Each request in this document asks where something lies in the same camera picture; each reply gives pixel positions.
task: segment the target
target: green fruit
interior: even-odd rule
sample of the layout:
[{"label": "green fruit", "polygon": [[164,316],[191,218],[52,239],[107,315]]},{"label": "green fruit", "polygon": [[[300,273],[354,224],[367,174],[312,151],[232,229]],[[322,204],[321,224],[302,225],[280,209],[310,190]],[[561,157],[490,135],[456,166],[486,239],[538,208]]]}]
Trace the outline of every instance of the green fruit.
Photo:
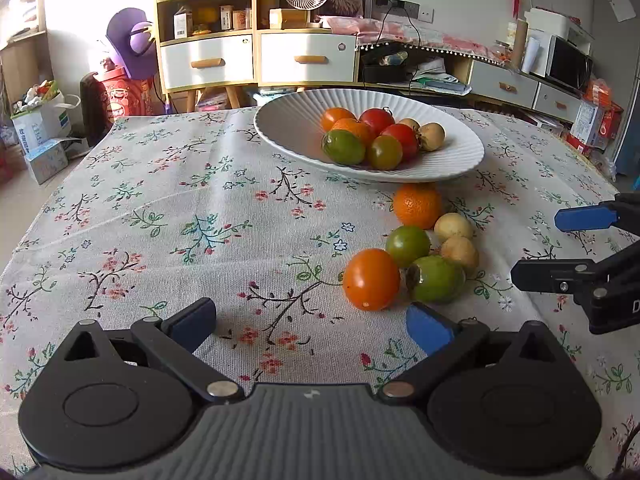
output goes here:
[{"label": "green fruit", "polygon": [[406,272],[406,286],[414,301],[449,303],[462,292],[465,271],[442,256],[415,260]]},{"label": "green fruit", "polygon": [[395,137],[380,135],[369,146],[367,160],[376,170],[393,170],[402,160],[402,144]]},{"label": "green fruit", "polygon": [[398,267],[408,267],[418,258],[428,256],[430,249],[429,235],[412,225],[399,227],[386,239],[385,250]]},{"label": "green fruit", "polygon": [[322,150],[337,164],[354,166],[364,160],[364,143],[347,130],[330,130],[322,137]]}]

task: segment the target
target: white ribbed plate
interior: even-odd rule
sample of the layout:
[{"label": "white ribbed plate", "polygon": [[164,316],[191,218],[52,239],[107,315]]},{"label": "white ribbed plate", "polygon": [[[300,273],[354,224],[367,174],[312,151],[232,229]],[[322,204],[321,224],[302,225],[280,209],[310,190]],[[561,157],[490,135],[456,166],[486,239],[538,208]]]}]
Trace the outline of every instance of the white ribbed plate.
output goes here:
[{"label": "white ribbed plate", "polygon": [[[397,170],[378,171],[363,166],[334,164],[322,151],[320,117],[327,108],[343,107],[359,117],[369,108],[388,107],[396,121],[412,118],[420,124],[440,123],[446,138],[436,152],[420,152]],[[484,146],[466,124],[432,106],[406,97],[356,90],[325,88],[278,97],[260,108],[254,118],[260,137],[279,152],[321,170],[361,180],[379,182],[433,182],[459,176],[475,168],[484,157]]]}]

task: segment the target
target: table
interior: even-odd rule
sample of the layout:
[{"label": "table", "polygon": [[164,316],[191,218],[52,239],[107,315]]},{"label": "table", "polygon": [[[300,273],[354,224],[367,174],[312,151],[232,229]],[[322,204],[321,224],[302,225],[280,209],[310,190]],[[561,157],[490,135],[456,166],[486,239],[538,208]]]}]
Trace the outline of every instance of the table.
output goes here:
[{"label": "table", "polygon": [[[492,329],[543,319],[603,410],[589,464],[606,475],[640,406],[638,327],[588,333],[566,296],[510,283],[521,257],[599,260],[634,238],[615,228],[564,234],[559,208],[616,190],[561,140],[523,121],[446,111],[482,139],[474,171],[440,183],[446,205],[476,228],[479,269],[441,309]],[[395,185],[325,174],[260,142],[254,108],[118,120],[52,194],[0,278],[0,465],[31,465],[17,411],[78,320],[127,328],[168,317],[203,296],[218,326],[196,355],[249,391],[257,381],[374,388],[425,357],[404,328],[405,294],[382,312],[349,306],[340,287],[350,256],[383,247],[399,225]],[[627,465],[638,465],[633,448]]]}]

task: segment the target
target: refrigerator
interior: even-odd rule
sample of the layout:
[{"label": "refrigerator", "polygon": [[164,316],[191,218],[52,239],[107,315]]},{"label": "refrigerator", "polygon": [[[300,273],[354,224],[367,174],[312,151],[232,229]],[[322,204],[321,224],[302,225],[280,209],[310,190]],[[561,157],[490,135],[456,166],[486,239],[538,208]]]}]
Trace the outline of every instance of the refrigerator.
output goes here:
[{"label": "refrigerator", "polygon": [[605,155],[618,173],[640,174],[640,0],[630,0],[636,17],[616,18],[609,0],[593,0],[593,73],[612,90],[613,101],[624,108],[616,139]]}]

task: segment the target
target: microwave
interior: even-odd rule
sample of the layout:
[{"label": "microwave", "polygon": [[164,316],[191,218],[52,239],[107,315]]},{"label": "microwave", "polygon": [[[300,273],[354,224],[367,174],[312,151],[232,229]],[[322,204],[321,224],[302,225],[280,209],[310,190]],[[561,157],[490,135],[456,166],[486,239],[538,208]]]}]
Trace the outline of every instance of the microwave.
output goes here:
[{"label": "microwave", "polygon": [[593,70],[593,59],[567,40],[542,30],[529,29],[527,34],[540,42],[540,49],[531,72],[569,88],[585,92]]}]

